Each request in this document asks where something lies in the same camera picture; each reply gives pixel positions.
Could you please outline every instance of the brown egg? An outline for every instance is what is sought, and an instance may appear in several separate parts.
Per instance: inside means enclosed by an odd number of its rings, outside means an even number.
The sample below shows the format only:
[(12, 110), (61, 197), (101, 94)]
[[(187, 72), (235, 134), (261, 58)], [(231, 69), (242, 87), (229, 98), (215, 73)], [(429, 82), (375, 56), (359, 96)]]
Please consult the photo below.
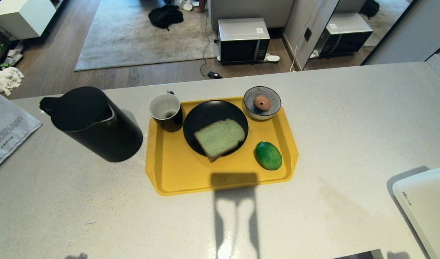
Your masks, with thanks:
[(269, 110), (271, 108), (271, 102), (264, 95), (259, 95), (253, 99), (253, 104), (259, 110)]

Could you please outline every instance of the microwave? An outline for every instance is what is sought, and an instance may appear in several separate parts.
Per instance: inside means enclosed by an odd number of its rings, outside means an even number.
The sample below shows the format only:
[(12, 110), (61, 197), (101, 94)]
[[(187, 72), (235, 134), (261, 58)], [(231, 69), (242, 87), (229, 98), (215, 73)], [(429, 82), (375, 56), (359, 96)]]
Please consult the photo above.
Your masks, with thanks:
[(269, 33), (263, 18), (218, 20), (220, 62), (264, 60)]
[(358, 13), (334, 13), (312, 58), (359, 51), (373, 30)]

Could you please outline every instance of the white countertop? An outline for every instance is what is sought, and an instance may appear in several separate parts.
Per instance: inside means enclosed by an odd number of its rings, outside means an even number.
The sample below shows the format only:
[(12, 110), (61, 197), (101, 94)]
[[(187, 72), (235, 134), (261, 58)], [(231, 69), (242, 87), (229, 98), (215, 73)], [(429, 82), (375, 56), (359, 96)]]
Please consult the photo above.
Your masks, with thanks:
[[(215, 198), (247, 195), (262, 259), (375, 249), (384, 259), (425, 258), (386, 185), (401, 173), (440, 167), (440, 78), (427, 63), (105, 92), (147, 134), (149, 100), (167, 89), (188, 101), (241, 96), (256, 85), (282, 98), (300, 154), (294, 177), (216, 195), (159, 196), (144, 172), (146, 139), (127, 161), (106, 162), (54, 128), (38, 108), (42, 97), (14, 100), (44, 125), (0, 167), (0, 259), (213, 259), (221, 236)], [(239, 228), (235, 251), (249, 258), (256, 251), (241, 231), (247, 228)]]

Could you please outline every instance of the bowl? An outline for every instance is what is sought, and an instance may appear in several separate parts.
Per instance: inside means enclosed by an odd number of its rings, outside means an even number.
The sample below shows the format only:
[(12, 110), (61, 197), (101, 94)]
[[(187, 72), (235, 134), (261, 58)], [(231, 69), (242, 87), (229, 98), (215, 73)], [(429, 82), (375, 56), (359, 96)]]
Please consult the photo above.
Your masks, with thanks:
[[(264, 95), (271, 102), (269, 110), (260, 110), (253, 104), (253, 100), (259, 96)], [(247, 114), (256, 120), (268, 120), (272, 118), (281, 108), (281, 98), (271, 88), (265, 86), (252, 87), (244, 94), (244, 110)]]

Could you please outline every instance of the cable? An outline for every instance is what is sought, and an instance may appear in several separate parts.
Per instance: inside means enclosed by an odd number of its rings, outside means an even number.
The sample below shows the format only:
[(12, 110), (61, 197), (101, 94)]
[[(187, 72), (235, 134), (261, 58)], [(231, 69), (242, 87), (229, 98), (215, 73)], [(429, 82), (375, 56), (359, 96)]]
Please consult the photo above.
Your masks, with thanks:
[(201, 74), (202, 76), (204, 76), (204, 77), (207, 77), (207, 76), (208, 76), (208, 74), (205, 74), (205, 75), (204, 75), (204, 74), (202, 73), (202, 67), (204, 67), (205, 65), (207, 65), (207, 60), (205, 60), (205, 58), (204, 58), (204, 54), (205, 54), (205, 51), (207, 50), (207, 47), (210, 45), (209, 35), (207, 34), (207, 21), (208, 21), (208, 19), (209, 19), (209, 14), (206, 13), (206, 14), (205, 14), (205, 36), (207, 37), (207, 41), (209, 41), (209, 43), (207, 43), (207, 46), (205, 46), (204, 51), (202, 52), (202, 59), (204, 60), (204, 64), (202, 64), (202, 65), (200, 66), (200, 68), (199, 68), (199, 72), (200, 72), (200, 74)]
[[(310, 14), (310, 16), (309, 16), (307, 22), (305, 23), (305, 26), (303, 27), (303, 29), (306, 28), (308, 22), (311, 20), (311, 16), (312, 16), (312, 13), (314, 12), (314, 8), (317, 6), (317, 4), (319, 3), (319, 1), (320, 1), (320, 0), (317, 0), (316, 3), (313, 5), (312, 10), (311, 10), (311, 14)], [(302, 33), (302, 35), (300, 36), (300, 38), (297, 40), (297, 43), (295, 44), (294, 58), (293, 58), (293, 61), (292, 61), (292, 65), (290, 66), (289, 72), (292, 72), (292, 67), (294, 66), (294, 62), (295, 62), (296, 55), (297, 55), (297, 54), (296, 54), (296, 52), (297, 52), (297, 46), (298, 46), (298, 43), (300, 42), (301, 38), (303, 37), (303, 35), (305, 35), (305, 33)]]

